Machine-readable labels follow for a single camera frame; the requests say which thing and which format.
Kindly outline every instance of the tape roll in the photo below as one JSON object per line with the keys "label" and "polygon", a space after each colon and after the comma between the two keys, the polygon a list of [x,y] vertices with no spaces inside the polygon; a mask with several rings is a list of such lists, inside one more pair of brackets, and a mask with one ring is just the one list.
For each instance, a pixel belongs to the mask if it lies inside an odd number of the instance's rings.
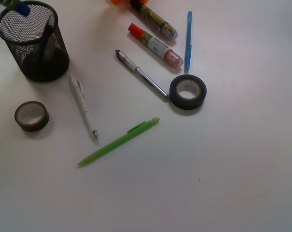
{"label": "tape roll", "polygon": [[24,131],[35,132],[47,125],[49,114],[42,103],[29,101],[17,108],[15,120]]}
{"label": "tape roll", "polygon": [[[187,90],[194,94],[192,98],[183,97],[180,92]],[[204,103],[207,94],[205,83],[197,76],[181,75],[170,84],[169,98],[171,102],[182,110],[194,110]]]}

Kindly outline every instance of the silver pen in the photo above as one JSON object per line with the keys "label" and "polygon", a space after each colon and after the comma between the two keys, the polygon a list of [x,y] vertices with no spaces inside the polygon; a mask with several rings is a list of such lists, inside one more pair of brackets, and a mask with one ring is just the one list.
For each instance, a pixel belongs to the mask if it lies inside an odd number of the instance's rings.
{"label": "silver pen", "polygon": [[83,116],[84,116],[86,125],[88,126],[88,128],[91,131],[91,133],[93,134],[93,136],[98,140],[97,127],[93,121],[92,115],[90,114],[90,112],[85,104],[82,85],[75,78],[75,76],[73,74],[70,74],[70,83],[71,83],[71,86],[72,86],[74,93],[76,95],[76,99],[78,101],[80,109],[83,112]]}
{"label": "silver pen", "polygon": [[150,77],[148,77],[133,61],[129,59],[122,51],[116,50],[116,56],[125,64],[132,72],[140,76],[153,89],[155,89],[165,101],[168,101],[168,94],[165,93]]}

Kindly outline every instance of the pen holder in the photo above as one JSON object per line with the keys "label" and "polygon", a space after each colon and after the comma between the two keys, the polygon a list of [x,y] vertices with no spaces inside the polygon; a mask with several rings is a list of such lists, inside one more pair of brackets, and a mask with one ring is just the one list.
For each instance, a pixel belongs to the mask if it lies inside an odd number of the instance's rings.
{"label": "pen holder", "polygon": [[[61,77],[69,67],[70,59],[58,26],[55,10],[39,1],[24,1],[31,11],[24,17],[5,9],[0,14],[0,37],[6,42],[22,73],[36,82],[53,81]],[[38,58],[43,42],[43,31],[53,16],[46,47]]]}

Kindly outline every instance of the brown tape roll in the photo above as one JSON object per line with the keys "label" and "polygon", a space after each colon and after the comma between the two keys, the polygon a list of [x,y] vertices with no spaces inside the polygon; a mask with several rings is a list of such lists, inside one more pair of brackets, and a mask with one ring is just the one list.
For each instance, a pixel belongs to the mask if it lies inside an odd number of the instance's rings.
{"label": "brown tape roll", "polygon": [[47,125],[49,114],[42,103],[29,101],[17,108],[15,120],[24,131],[35,132]]}

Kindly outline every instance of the green mechanical pencil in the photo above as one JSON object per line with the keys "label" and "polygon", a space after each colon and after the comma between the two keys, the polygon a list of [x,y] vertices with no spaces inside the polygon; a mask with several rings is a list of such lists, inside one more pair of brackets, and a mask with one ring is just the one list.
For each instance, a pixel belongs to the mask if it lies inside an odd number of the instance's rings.
{"label": "green mechanical pencil", "polygon": [[107,146],[103,147],[102,149],[96,151],[95,153],[93,153],[92,155],[84,158],[79,164],[77,164],[77,166],[85,166],[93,161],[96,161],[98,158],[104,156],[105,154],[107,154],[108,152],[116,149],[117,147],[121,146],[122,144],[126,143],[127,141],[135,138],[136,136],[138,136],[139,134],[143,133],[144,131],[150,129],[152,126],[158,124],[159,122],[159,118],[155,117],[154,119],[152,119],[151,121],[148,122],[142,122],[139,125],[137,125],[136,127],[130,129],[126,135],[122,136],[121,138],[113,141],[112,143],[108,144]]}

